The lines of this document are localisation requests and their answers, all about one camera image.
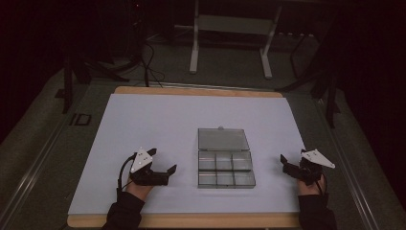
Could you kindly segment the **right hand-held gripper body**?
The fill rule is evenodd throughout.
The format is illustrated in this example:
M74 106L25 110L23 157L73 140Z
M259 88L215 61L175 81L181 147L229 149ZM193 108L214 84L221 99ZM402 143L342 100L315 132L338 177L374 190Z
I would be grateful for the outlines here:
M301 154L300 170L302 181L306 185L311 185L321 179L323 167L335 168L335 164L328 160L317 149L308 150Z

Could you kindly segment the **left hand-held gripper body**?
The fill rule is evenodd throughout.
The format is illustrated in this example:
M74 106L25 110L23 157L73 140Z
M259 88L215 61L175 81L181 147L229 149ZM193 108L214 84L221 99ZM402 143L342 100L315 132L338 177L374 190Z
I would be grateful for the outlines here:
M129 176L135 184L142 186L167 186L169 184L169 175L161 175L160 172L151 169L153 156L150 156L145 149L139 149L134 154Z

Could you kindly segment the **clear plastic compartment box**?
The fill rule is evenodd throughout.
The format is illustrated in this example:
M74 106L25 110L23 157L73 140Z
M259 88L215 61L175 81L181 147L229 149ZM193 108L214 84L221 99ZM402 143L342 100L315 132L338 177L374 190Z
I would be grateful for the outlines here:
M252 154L243 129L198 130L198 188L253 189Z

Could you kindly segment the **person's left hand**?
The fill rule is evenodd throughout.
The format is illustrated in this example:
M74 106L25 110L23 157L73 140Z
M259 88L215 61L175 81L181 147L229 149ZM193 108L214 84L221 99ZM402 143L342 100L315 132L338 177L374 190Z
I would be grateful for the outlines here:
M152 191L153 187L152 186L142 186L142 185L137 185L135 184L131 179L127 181L125 191L127 193L132 194L133 196L138 197L142 201L145 201L149 195L149 193Z

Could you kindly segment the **person's right hand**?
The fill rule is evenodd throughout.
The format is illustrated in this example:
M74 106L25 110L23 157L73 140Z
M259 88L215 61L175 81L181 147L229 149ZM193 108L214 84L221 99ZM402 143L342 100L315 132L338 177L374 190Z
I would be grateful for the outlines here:
M306 185L303 181L298 180L298 195L299 196L313 196L313 195L323 195L326 192L326 179L322 175L321 179L317 182Z

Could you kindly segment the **black stand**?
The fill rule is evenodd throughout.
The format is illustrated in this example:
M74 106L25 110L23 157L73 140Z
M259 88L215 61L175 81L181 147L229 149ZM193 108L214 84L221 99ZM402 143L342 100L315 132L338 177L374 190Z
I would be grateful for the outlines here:
M90 67L113 81L126 81L126 79L118 76L85 54L65 53L63 60L63 87L56 92L56 97L63 100L63 114L66 114L73 104L73 76L76 76L79 83L89 84L92 80L89 72Z
M277 92L290 92L313 81L314 85L310 90L310 96L313 99L321 100L327 94L326 120L331 128L335 128L334 113L336 111L335 96L338 75L334 59L338 57L335 47L339 43L340 39L336 37L333 31L327 32L300 77L287 86L276 88Z

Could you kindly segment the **white metal stand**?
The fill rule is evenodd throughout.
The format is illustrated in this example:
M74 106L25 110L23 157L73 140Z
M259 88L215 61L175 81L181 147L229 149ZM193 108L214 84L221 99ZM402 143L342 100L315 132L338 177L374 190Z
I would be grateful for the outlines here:
M191 74L197 73L199 58L199 32L224 32L249 35L266 35L266 43L259 49L259 57L262 65L263 75L266 79L273 78L268 53L271 43L276 34L276 29L282 14L282 5L276 7L272 19L256 19L244 17L232 17L222 15L201 14L199 12L199 0L194 0L193 13L193 41L192 55L189 71Z

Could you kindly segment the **metal floor rail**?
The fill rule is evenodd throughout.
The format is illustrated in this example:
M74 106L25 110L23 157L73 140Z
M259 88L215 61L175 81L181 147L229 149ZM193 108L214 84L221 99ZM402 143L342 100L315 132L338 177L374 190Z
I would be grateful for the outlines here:
M335 115L332 125L326 118L327 101L317 100L316 105L327 125L334 154L364 229L381 230L375 212L378 209L377 193L373 186L379 185L383 179L366 137L345 104L339 104L340 113Z
M75 114L66 113L23 175L0 213L0 230L65 230L67 212L79 182L70 136Z

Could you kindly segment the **small black rectangular frame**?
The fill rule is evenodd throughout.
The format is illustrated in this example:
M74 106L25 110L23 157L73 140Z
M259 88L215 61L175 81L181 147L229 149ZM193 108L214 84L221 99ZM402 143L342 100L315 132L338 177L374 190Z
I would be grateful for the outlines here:
M75 113L69 123L70 126L88 126L91 122L90 114Z

